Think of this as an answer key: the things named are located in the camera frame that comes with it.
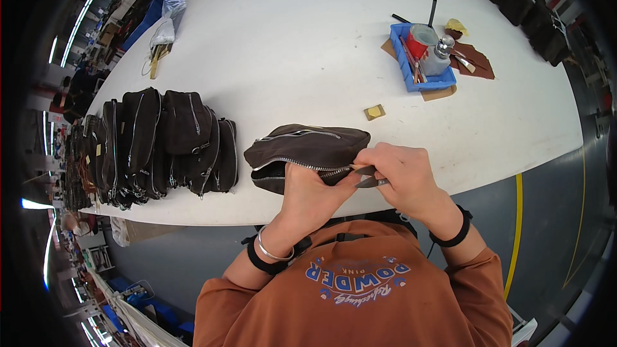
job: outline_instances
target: workbench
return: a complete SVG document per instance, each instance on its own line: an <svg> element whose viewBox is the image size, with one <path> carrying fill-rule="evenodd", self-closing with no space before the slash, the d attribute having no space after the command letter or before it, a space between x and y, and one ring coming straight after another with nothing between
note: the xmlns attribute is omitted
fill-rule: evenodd
<svg viewBox="0 0 617 347"><path fill-rule="evenodd" d="M450 18L470 36L461 39L491 62L493 81L460 75L458 90L425 102L407 93L398 63L381 46L392 13L428 22L432 0L189 0L171 54L157 77L148 64L153 25L105 81L89 113L103 103L149 86L199 92L219 116L235 120L239 182L234 193L171 189L120 211L98 214L157 224L234 226L264 224L282 196L251 182L243 151L256 138L290 123L344 126L384 141L425 147L439 187L450 194L496 182L539 166L582 145L575 98L563 64L552 67L530 47L489 0L438 0L438 34ZM386 115L368 122L363 109L382 104ZM346 216L391 208L378 190L359 190L336 212ZM94 212L95 207L87 209Z"/></svg>

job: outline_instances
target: red container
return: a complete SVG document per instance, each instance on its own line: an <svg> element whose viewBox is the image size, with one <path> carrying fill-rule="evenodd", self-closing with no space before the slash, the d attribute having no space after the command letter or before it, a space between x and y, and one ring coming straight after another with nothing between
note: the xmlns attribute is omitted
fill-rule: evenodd
<svg viewBox="0 0 617 347"><path fill-rule="evenodd" d="M435 30L425 24L416 23L410 27L409 35L405 43L413 58L420 59L426 52L428 46L435 46L439 42L439 37Z"/></svg>

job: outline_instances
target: black wristband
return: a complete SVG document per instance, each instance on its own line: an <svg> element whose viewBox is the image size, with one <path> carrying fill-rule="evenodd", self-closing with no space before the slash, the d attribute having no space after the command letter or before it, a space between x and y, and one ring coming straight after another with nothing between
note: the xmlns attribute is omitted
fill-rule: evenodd
<svg viewBox="0 0 617 347"><path fill-rule="evenodd" d="M288 261L277 261L277 262L274 262L273 264L270 264L259 258L259 256L255 252L255 239L256 238L257 238L257 235L254 235L253 237L247 237L242 241L243 244L248 244L246 251L249 253L249 260L251 260L253 265L256 266L258 269L260 269L261 271L264 271L267 274L272 275L272 276L275 276L276 274L279 274L282 271L285 271L289 263Z"/></svg>
<svg viewBox="0 0 617 347"><path fill-rule="evenodd" d="M432 232L428 232L431 240L434 243L437 243L437 245L442 248L451 248L455 245L460 244L465 239L465 237L467 237L467 233L469 233L470 220L473 219L473 216L471 215L471 213L469 213L469 211L464 210L460 205L457 204L457 207L463 214L463 226L461 227L458 235L454 236L454 238L452 238L451 240L441 240L437 238Z"/></svg>

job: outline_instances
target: woman's right hand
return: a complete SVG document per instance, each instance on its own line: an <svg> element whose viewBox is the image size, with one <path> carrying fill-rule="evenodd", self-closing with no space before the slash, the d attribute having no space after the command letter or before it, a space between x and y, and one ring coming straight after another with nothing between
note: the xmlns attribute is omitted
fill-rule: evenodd
<svg viewBox="0 0 617 347"><path fill-rule="evenodd" d="M380 142L374 148L360 151L353 162L357 165L374 165L378 171L376 177L390 181L389 184L377 187L383 197L412 219L428 226L441 226L446 224L443 220L450 221L452 216L460 215L448 193L435 183L428 152L424 148ZM457 234L460 226L456 229L452 237Z"/></svg>

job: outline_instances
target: worker in black clothing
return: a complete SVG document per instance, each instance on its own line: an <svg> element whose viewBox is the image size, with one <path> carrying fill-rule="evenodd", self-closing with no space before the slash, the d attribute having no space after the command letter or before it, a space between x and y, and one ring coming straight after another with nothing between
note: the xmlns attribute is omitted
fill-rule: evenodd
<svg viewBox="0 0 617 347"><path fill-rule="evenodd" d="M95 75L90 75L90 67L85 66L75 72L73 79L65 77L63 85L69 86L68 93L57 93L54 96L53 104L64 109L64 119L70 124L75 124L86 115L92 100L94 99L94 88L99 78L105 79L109 75L109 70L105 70Z"/></svg>

